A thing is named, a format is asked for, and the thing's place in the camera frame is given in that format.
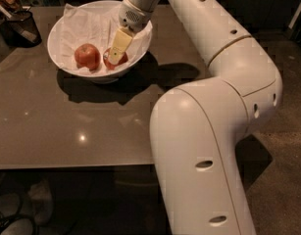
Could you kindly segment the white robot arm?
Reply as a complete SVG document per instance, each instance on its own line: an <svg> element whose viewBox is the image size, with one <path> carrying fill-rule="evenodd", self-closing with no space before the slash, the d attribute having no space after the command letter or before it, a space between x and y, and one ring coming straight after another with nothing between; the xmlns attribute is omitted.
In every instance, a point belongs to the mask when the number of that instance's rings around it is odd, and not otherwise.
<svg viewBox="0 0 301 235"><path fill-rule="evenodd" d="M235 146L264 125L282 94L257 40L216 0L168 0L210 78L166 92L150 118L153 160L173 235L257 235ZM159 0L123 0L120 23L142 30Z"/></svg>

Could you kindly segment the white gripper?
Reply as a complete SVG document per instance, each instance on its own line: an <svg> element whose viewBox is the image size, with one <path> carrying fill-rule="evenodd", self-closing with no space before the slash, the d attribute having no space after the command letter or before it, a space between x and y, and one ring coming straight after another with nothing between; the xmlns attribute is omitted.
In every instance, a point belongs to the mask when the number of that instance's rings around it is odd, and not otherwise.
<svg viewBox="0 0 301 235"><path fill-rule="evenodd" d="M108 54L108 61L112 65L120 62L133 39L133 33L143 30L151 16L151 13L138 9L129 0L122 1L119 11L119 22L122 27L116 31Z"/></svg>

